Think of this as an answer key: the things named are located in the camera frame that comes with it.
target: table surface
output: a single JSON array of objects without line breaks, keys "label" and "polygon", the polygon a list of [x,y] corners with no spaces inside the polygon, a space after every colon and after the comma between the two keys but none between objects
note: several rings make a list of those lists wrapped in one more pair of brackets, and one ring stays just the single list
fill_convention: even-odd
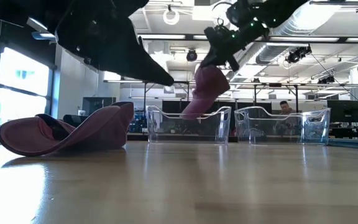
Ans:
[{"label": "table surface", "polygon": [[0,223],[357,223],[358,150],[151,144],[17,156]]}]

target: window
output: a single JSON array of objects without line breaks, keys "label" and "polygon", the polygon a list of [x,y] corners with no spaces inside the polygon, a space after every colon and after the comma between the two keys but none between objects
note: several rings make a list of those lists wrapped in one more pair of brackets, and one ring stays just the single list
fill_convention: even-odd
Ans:
[{"label": "window", "polygon": [[0,124],[45,113],[47,99],[0,88]]},{"label": "window", "polygon": [[46,96],[49,68],[12,49],[1,54],[0,84]]}]

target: pink fabric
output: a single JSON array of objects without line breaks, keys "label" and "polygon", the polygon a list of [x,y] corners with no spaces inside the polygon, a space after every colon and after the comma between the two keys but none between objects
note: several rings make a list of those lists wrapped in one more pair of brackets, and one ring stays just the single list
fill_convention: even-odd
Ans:
[{"label": "pink fabric", "polygon": [[195,80],[193,100],[183,110],[183,119],[198,118],[212,106],[219,95],[230,90],[229,82],[222,71],[213,65],[197,69]]},{"label": "pink fabric", "polygon": [[126,143],[133,103],[107,106],[95,111],[78,128],[58,121],[70,135],[54,140],[52,130],[39,117],[17,119],[0,126],[0,143],[23,156],[41,156],[73,145],[120,148]]}]

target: clear plastic bin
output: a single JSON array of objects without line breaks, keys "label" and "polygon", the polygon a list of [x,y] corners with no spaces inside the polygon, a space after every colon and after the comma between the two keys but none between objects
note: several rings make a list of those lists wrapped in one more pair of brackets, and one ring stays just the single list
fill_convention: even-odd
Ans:
[{"label": "clear plastic bin", "polygon": [[164,113],[156,106],[147,106],[149,142],[197,142],[227,144],[231,108],[224,106],[197,119],[182,119],[182,114]]},{"label": "clear plastic bin", "polygon": [[236,110],[237,137],[251,144],[328,144],[331,109],[275,115],[259,106]]}]

